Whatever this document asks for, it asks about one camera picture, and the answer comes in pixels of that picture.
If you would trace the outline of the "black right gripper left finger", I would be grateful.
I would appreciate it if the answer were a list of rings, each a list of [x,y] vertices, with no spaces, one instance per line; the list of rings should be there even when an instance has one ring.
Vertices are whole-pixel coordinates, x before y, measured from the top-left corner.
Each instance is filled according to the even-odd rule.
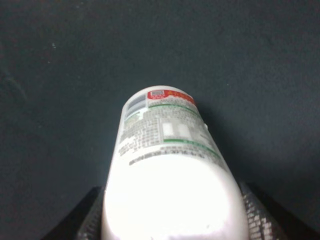
[[[44,240],[100,240],[104,190],[93,187]]]

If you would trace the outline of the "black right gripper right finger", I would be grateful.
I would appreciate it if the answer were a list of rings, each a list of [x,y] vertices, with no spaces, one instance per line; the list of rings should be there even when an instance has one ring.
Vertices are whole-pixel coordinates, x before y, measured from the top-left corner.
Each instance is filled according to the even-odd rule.
[[[239,183],[250,240],[314,240],[315,231],[253,184]]]

